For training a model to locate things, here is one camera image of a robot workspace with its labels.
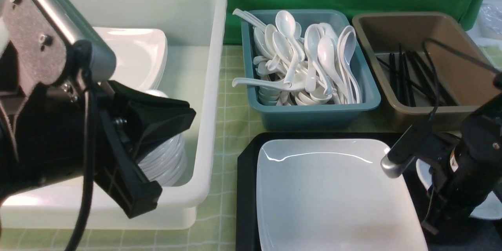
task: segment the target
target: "square white dish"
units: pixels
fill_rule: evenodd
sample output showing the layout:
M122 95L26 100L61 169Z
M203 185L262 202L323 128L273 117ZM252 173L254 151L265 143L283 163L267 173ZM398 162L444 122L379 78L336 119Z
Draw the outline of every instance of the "square white dish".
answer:
M167 38L158 28L94 27L117 59L110 80L145 91L156 89L164 74Z
M427 251L404 178L378 140L272 140L258 155L263 251Z

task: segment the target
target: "white plastic bin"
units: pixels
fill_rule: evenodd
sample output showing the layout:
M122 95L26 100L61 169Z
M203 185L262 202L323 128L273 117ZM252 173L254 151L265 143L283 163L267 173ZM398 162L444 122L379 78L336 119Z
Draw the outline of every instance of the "white plastic bin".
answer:
M128 219L95 186L87 224L94 229L186 229L209 192L215 142L218 78L226 0L70 0L92 26L158 28L169 47L159 90L186 100L197 115L184 133L188 168L174 187L164 187L156 210ZM11 228L73 228L82 178L11 196L2 225Z

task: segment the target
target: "brown plastic tray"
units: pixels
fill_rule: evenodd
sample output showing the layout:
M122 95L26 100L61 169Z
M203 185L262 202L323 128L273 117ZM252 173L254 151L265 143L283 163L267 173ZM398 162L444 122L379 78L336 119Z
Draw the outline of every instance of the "brown plastic tray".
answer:
M395 131L405 131L414 121L425 117L432 107L418 92L414 92L416 107L400 103L389 83L389 72L382 67L377 56L388 62L388 54L398 53L398 44L401 44L409 51L419 52L424 58L421 44L424 38L429 37L488 62L459 24L443 13L361 14L353 18L353 26L384 96L380 105ZM492 85L495 75L436 45L428 44L427 49L437 69L439 80L459 105L439 107L434 119L434 129L457 131L461 121L469 113L499 93ZM417 82L412 68L409 69L411 79Z

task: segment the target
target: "teal plastic tray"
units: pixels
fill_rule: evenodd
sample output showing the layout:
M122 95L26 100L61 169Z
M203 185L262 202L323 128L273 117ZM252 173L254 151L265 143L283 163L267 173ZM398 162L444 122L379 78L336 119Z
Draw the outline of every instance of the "teal plastic tray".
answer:
M251 11L265 24L275 24L279 10ZM349 24L347 17L335 10L288 10L302 26L302 36L310 24L327 22L337 34ZM255 42L253 26L242 21L242 49L244 53L244 70L246 77L259 78L253 67ZM346 105L309 105L309 106L266 106L258 102L258 87L247 87L249 104L260 112L262 122L269 131L298 131L315 129L335 129L348 126L364 111L377 108L380 104L380 92L368 63L357 43L355 54L350 62L351 70L357 79L362 92L362 103Z

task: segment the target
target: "black tray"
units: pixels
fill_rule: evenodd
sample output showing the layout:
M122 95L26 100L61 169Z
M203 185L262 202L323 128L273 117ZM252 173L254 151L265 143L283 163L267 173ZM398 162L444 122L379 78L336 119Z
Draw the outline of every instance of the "black tray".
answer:
M237 159L237 223L236 251L261 251L256 217L256 166L262 145L280 139L343 139L369 138L385 142L390 147L400 133L262 133L255 137ZM403 173L409 194L422 220L429 205L426 191L420 182L415 164ZM431 251L501 251L502 221L466 219L452 224L436 236L424 231Z

